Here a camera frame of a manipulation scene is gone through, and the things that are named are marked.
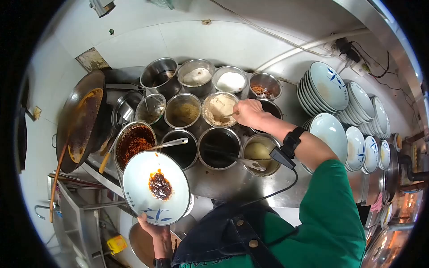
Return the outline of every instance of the sugar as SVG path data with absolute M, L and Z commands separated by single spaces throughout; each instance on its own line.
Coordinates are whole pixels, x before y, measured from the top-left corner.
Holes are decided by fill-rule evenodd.
M 243 89 L 245 79 L 236 72 L 226 72 L 219 78 L 216 86 L 219 90 L 225 92 L 236 92 Z

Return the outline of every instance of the metal spoon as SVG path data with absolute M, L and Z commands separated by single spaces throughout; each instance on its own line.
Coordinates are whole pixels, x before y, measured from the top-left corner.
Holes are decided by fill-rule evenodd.
M 156 150 L 156 149 L 160 149 L 160 148 L 164 148 L 164 147 L 186 144 L 186 143 L 188 143 L 188 141 L 189 141 L 188 138 L 181 138 L 181 139 L 177 139 L 174 141 L 164 142 L 163 144 L 154 146 L 154 147 L 150 148 L 149 150 Z
M 256 161 L 250 160 L 250 159 L 243 159 L 243 158 L 238 158 L 236 157 L 236 161 L 240 161 L 241 163 L 243 163 L 243 165 L 248 166 L 249 168 L 252 169 L 256 169 L 259 171 L 266 171 L 266 167 L 264 167 L 263 165 L 259 164 Z
M 250 159 L 244 159 L 244 158 L 238 158 L 238 157 L 233 156 L 231 154 L 226 154 L 226 153 L 222 152 L 220 150 L 220 148 L 218 149 L 216 146 L 207 145 L 204 148 L 204 150 L 212 151 L 212 152 L 218 153 L 220 155 L 223 155 L 223 156 L 225 156 L 225 157 L 227 157 L 229 159 L 233 159 L 234 161 L 241 162 L 243 165 L 245 165 L 245 166 L 247 166 L 249 168 L 256 169 L 256 170 L 259 170 L 259 171 L 266 171 L 266 167 L 264 167 L 263 165 L 259 164 L 257 161 L 253 161 L 253 160 L 250 160 Z
M 226 123 L 226 122 L 228 122 L 228 121 L 229 121 L 229 118 L 228 118 L 228 117 L 233 116 L 233 115 L 235 115 L 235 114 L 239 114 L 239 112 L 237 112 L 237 111 L 236 111 L 235 113 L 232 113 L 232 114 L 229 114 L 229 115 L 222 116 L 221 118 L 219 118 L 219 122 Z

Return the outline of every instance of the stack of bowls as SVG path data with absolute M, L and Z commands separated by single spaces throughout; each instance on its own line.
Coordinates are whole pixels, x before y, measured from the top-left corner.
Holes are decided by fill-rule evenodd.
M 338 120 L 352 126 L 370 123 L 374 119 L 375 111 L 366 92 L 355 82 L 347 84 L 347 91 L 349 104 L 344 112 L 337 115 Z
M 359 126 L 359 130 L 362 133 L 384 138 L 384 136 L 390 137 L 390 124 L 386 112 L 384 111 L 383 104 L 377 96 L 371 98 L 372 105 L 375 110 L 374 120 L 370 123 Z
M 348 172 L 355 172 L 363 167 L 365 162 L 365 139 L 355 126 L 346 130 L 348 142 L 347 162 L 344 165 Z
M 389 139 L 390 135 L 392 135 L 392 133 L 390 132 L 390 122 L 389 122 L 389 118 L 387 117 L 387 114 L 386 114 L 386 120 L 387 120 L 387 130 L 386 130 L 386 132 L 383 133 L 383 134 L 379 134 L 378 135 L 378 137 L 381 138 L 381 139 Z
M 297 85 L 298 100 L 310 116 L 321 112 L 342 113 L 348 105 L 349 94 L 339 74 L 329 65 L 315 62 Z
M 308 120 L 303 126 L 314 136 L 324 141 L 331 150 L 338 156 L 341 163 L 345 164 L 348 154 L 347 136 L 340 121 L 332 114 L 320 113 Z M 313 171 L 302 165 L 310 174 Z
M 378 146 L 374 137 L 365 138 L 365 162 L 362 171 L 366 174 L 372 174 L 378 166 Z
M 381 141 L 379 153 L 378 167 L 385 170 L 390 164 L 390 147 L 386 140 Z

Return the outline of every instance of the black cable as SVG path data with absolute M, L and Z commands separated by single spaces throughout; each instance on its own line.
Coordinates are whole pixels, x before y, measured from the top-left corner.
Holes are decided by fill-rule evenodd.
M 257 200 L 254 200 L 254 201 L 251 201 L 251 202 L 245 203 L 244 205 L 241 205 L 241 206 L 242 206 L 242 207 L 244 207 L 244 206 L 246 206 L 246 205 L 249 205 L 249 204 L 252 204 L 252 203 L 256 203 L 256 202 L 262 201 L 262 200 L 264 200 L 264 199 L 270 198 L 271 196 L 275 196 L 276 194 L 282 193 L 282 192 L 284 192 L 284 191 L 289 190 L 290 188 L 292 188 L 292 187 L 296 184 L 296 182 L 298 181 L 298 173 L 296 172 L 296 170 L 295 170 L 295 169 L 292 169 L 292 171 L 295 173 L 295 181 L 294 181 L 291 185 L 289 185 L 288 187 L 286 187 L 286 188 L 284 188 L 284 189 L 281 189 L 280 191 L 277 191 L 277 192 L 274 192 L 274 193 L 272 193 L 272 194 L 270 194 L 270 195 L 267 195 L 267 196 L 261 197 L 261 198 L 259 198 L 259 199 L 257 199 Z
M 384 70 L 384 71 L 386 71 L 386 72 L 388 72 L 388 73 L 392 73 L 392 74 L 394 74 L 394 75 L 397 75 L 397 73 L 394 73 L 394 72 L 389 72 L 389 52 L 387 53 L 387 68 L 385 69 L 384 67 L 383 67 L 383 65 L 381 65 L 378 61 L 376 61 L 373 57 L 371 57 L 368 53 L 366 53 L 366 51 L 362 48 L 362 46 L 358 43 L 358 42 L 356 42 L 356 41 L 351 41 L 350 42 L 350 44 L 352 44 L 352 43 L 356 43 L 356 44 L 358 44 L 358 46 L 360 47 L 360 49 L 368 56 L 368 57 L 370 57 L 373 61 L 375 61 L 378 65 L 380 65 L 380 67 Z M 357 48 L 354 46 L 354 45 L 352 45 L 353 46 L 353 48 L 356 50 L 356 52 L 362 57 L 362 59 L 363 59 L 363 56 L 362 56 L 362 54 L 357 50 Z
M 358 44 L 358 45 L 359 45 L 359 47 L 362 49 L 362 51 L 363 51 L 363 52 L 365 52 L 365 50 L 363 50 L 362 46 L 361 46 L 358 42 L 351 41 L 351 42 L 350 42 L 350 44 L 352 44 L 352 43 L 356 43 L 356 44 Z M 366 65 L 368 66 L 368 68 L 369 68 L 369 64 L 368 64 L 368 62 L 366 61 L 366 59 L 362 56 L 362 54 L 357 50 L 357 48 L 356 48 L 354 45 L 351 45 L 351 46 L 352 46 L 352 47 L 356 50 L 356 52 L 357 52 L 357 53 L 362 57 L 363 61 L 365 62 L 365 64 L 366 64 Z M 420 127 L 420 124 L 419 124 L 419 120 L 418 120 L 418 118 L 417 118 L 416 112 L 415 112 L 414 107 L 413 107 L 413 104 L 415 103 L 415 101 L 413 101 L 413 99 L 412 99 L 412 98 L 411 98 L 407 93 L 405 93 L 405 91 L 404 91 L 402 88 L 393 88 L 393 87 L 389 86 L 388 84 L 381 83 L 381 82 L 377 79 L 377 78 L 381 78 L 381 77 L 383 77 L 383 76 L 388 72 L 388 73 L 391 73 L 391 74 L 396 75 L 396 76 L 397 76 L 397 78 L 398 78 L 398 80 L 399 80 L 399 76 L 398 76 L 398 74 L 397 74 L 397 73 L 389 72 L 389 71 L 388 71 L 388 70 L 389 70 L 389 66 L 390 66 L 390 64 L 389 64 L 389 52 L 387 52 L 387 68 L 386 68 L 386 69 L 384 69 L 384 68 L 383 68 L 383 66 L 382 66 L 381 64 L 379 64 L 376 60 L 374 60 L 374 59 L 373 59 L 373 58 L 372 58 L 368 53 L 366 53 L 366 52 L 365 52 L 365 54 L 367 54 L 367 55 L 368 55 L 368 57 L 370 57 L 373 61 L 375 61 L 378 65 L 380 65 L 380 66 L 381 66 L 381 68 L 384 70 L 384 73 L 383 73 L 382 75 L 380 75 L 380 76 L 375 76 L 375 75 L 373 75 L 371 72 L 369 72 L 369 74 L 370 74 L 372 77 L 374 77 L 374 79 L 377 81 L 377 83 L 382 84 L 382 85 L 385 85 L 385 86 L 387 86 L 388 88 L 393 89 L 393 90 L 400 90 L 400 91 L 402 91 L 402 93 L 404 94 L 404 97 L 405 97 L 405 101 L 407 102 L 408 106 L 410 106 L 410 108 L 413 110 L 413 119 L 412 119 L 412 121 L 411 121 L 411 124 L 414 122 L 414 119 L 416 119 L 417 125 L 419 126 L 419 129 L 421 130 L 421 127 Z

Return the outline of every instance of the white bowl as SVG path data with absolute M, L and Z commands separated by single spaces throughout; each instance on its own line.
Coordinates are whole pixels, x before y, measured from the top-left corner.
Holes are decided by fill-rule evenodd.
M 355 126 L 346 130 L 348 155 L 346 165 L 352 171 L 358 171 L 365 162 L 365 139 L 362 133 Z
M 390 164 L 390 147 L 386 140 L 383 140 L 380 145 L 380 163 L 379 167 L 382 170 L 387 169 Z
M 350 110 L 350 106 L 347 107 L 347 109 L 345 109 L 344 111 L 349 117 L 350 119 L 358 126 L 362 125 L 362 123 L 360 122 L 361 120 L 359 120 L 354 113 Z
M 311 86 L 318 98 L 327 106 L 339 112 L 348 104 L 348 92 L 340 75 L 329 65 L 315 62 L 309 70 Z
M 373 173 L 378 166 L 378 146 L 374 137 L 365 138 L 365 163 L 364 168 L 368 173 Z
M 350 125 L 353 125 L 353 126 L 359 126 L 359 125 L 360 125 L 359 123 L 357 123 L 355 120 L 353 120 L 353 119 L 351 118 L 351 116 L 349 115 L 349 113 L 348 113 L 347 111 L 344 111 L 344 112 L 342 113 L 342 115 L 343 115 L 343 117 L 348 121 L 348 123 L 349 123 Z
M 338 156 L 341 163 L 346 163 L 347 136 L 337 118 L 332 114 L 320 113 L 311 121 L 309 132 L 324 141 Z
M 327 106 L 323 103 L 323 101 L 318 97 L 318 95 L 314 92 L 315 89 L 311 88 L 311 82 L 310 82 L 310 76 L 308 74 L 308 71 L 305 73 L 304 75 L 304 84 L 303 84 L 303 89 L 306 91 L 306 93 L 308 95 L 311 96 L 311 98 L 314 100 L 315 105 L 317 105 L 317 107 L 325 112 L 331 113 L 331 114 L 339 114 L 341 113 L 341 111 L 335 110 L 330 106 Z
M 159 169 L 172 188 L 170 198 L 165 201 L 154 197 L 149 190 L 149 178 Z M 133 156 L 124 169 L 123 187 L 132 210 L 137 215 L 145 212 L 147 221 L 154 225 L 175 223 L 189 206 L 190 191 L 185 174 L 176 161 L 161 152 L 143 151 Z
M 390 132 L 390 122 L 389 122 L 389 117 L 386 114 L 386 120 L 387 120 L 387 130 L 386 133 L 384 134 L 384 138 L 385 139 L 389 139 L 390 136 L 392 135 L 392 133 Z
M 314 97 L 310 96 L 308 91 L 305 89 L 304 83 L 301 84 L 301 94 L 304 97 L 307 104 L 310 106 L 310 108 L 317 112 L 316 114 L 326 111 L 325 109 L 321 108 L 319 105 L 316 104 Z
M 367 119 L 373 119 L 375 116 L 374 106 L 363 88 L 355 82 L 348 83 L 347 88 L 351 93 L 349 96 L 352 105 L 356 110 L 358 107 L 361 108 L 358 110 L 359 114 L 363 118 L 368 117 Z
M 361 123 L 361 124 L 366 124 L 366 123 L 369 123 L 369 122 L 371 122 L 371 121 L 372 121 L 372 119 L 371 119 L 371 120 L 368 120 L 368 119 L 363 118 L 363 117 L 362 117 L 362 116 L 357 112 L 356 108 L 355 108 L 355 107 L 353 107 L 353 105 L 349 105 L 349 106 L 347 107 L 347 109 L 349 109 L 349 111 L 353 113 L 353 115 L 354 115 L 354 116 L 359 120 L 359 123 Z
M 195 197 L 194 195 L 191 194 L 188 209 L 186 210 L 186 213 L 185 215 L 183 215 L 183 217 L 186 217 L 192 211 L 194 204 L 195 204 Z
M 304 99 L 300 83 L 298 83 L 296 87 L 296 94 L 298 95 L 298 101 L 301 104 L 302 109 L 304 109 L 304 111 L 312 117 L 317 115 L 317 113 L 308 106 L 307 99 Z
M 372 98 L 372 104 L 375 110 L 375 119 L 378 120 L 378 124 L 381 128 L 380 131 L 381 133 L 385 133 L 387 131 L 387 119 L 383 104 L 381 103 L 380 98 L 377 96 Z

